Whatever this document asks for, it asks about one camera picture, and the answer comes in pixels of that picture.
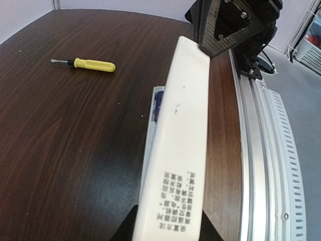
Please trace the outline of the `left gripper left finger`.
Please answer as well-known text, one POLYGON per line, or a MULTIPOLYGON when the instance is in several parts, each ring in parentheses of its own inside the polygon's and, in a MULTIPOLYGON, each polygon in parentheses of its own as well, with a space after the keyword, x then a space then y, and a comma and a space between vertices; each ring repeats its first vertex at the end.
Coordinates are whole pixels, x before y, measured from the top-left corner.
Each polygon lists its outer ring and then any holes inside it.
POLYGON ((110 241, 131 241, 138 211, 138 205, 134 205, 124 221, 121 223, 110 241))

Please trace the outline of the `white remote control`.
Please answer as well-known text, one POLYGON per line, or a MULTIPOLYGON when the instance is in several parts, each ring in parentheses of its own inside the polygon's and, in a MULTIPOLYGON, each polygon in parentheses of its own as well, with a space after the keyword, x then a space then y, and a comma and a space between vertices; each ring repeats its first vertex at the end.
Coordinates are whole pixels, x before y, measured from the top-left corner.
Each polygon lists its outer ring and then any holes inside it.
POLYGON ((207 154, 210 58, 181 36, 158 114, 133 240, 198 240, 207 154))

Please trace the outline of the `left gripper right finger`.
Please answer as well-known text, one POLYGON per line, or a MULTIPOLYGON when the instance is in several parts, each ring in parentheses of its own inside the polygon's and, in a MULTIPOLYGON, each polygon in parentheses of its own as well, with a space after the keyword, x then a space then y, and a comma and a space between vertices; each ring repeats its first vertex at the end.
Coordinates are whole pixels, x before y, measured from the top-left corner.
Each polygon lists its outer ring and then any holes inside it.
POLYGON ((204 211, 202 211, 199 241, 224 241, 204 211))

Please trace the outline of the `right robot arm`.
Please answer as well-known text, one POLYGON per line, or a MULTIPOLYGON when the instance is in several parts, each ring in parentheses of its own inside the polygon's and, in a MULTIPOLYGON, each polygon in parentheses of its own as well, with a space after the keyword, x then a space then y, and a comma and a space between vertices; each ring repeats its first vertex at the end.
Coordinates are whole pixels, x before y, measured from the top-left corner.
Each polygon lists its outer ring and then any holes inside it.
POLYGON ((233 49, 238 71, 261 79, 257 56, 274 38, 282 1, 195 1, 185 13, 194 41, 210 58, 233 49))

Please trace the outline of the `yellow handled screwdriver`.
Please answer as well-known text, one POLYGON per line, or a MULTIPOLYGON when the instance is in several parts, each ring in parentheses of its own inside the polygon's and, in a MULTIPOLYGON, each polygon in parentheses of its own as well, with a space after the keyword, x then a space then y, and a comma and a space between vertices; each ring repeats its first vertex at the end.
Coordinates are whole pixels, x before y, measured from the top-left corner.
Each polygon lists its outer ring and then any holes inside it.
POLYGON ((116 70, 115 64, 111 62, 80 59, 80 58, 71 59, 71 60, 51 59, 51 63, 67 64, 68 66, 72 66, 74 68, 82 68, 82 69, 103 71, 103 72, 109 72, 109 73, 112 73, 116 70))

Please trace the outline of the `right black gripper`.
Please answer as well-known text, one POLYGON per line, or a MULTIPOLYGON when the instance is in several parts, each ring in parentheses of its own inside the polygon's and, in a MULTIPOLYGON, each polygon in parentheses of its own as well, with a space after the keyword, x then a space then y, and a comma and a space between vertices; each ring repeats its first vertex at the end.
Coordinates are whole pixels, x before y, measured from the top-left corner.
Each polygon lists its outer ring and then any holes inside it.
POLYGON ((276 24, 282 0, 205 1, 196 0, 185 13, 193 25, 193 39, 210 58, 215 58, 276 24))

